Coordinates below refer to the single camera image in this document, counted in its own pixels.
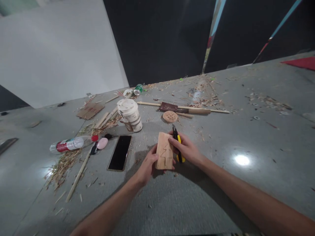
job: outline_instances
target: round wooden coaster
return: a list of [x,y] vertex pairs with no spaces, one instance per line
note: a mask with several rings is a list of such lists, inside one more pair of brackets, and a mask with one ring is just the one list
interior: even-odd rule
[[166,111],[163,114],[163,118],[167,123],[173,123],[177,120],[177,114],[173,111]]

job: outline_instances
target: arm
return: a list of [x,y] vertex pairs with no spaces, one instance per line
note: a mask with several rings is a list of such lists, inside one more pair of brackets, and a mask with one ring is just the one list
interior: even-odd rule
[[154,162],[158,159],[156,151],[157,145],[149,151],[134,176],[117,193],[82,221],[70,236],[109,235],[138,191],[151,179]]
[[182,133],[182,144],[170,138],[184,157],[205,172],[267,235],[315,235],[315,222],[258,188],[228,173],[202,155]]

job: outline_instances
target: plastic water bottle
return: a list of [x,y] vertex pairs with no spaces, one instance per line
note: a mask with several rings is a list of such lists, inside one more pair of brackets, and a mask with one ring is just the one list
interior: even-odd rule
[[84,148],[93,142],[98,140],[98,136],[79,136],[73,139],[62,140],[60,142],[53,143],[49,150],[54,154],[60,154],[65,151]]

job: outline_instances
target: green can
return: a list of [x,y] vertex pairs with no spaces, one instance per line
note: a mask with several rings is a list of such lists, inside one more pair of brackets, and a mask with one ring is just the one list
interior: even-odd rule
[[134,94],[136,96],[139,96],[140,93],[142,93],[142,91],[143,91],[143,85],[142,84],[137,84],[137,86],[134,89]]

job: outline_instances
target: smartphone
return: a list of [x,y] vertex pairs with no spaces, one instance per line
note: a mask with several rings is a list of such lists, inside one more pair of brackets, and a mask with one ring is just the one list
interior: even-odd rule
[[119,136],[108,170],[124,171],[130,142],[131,136]]

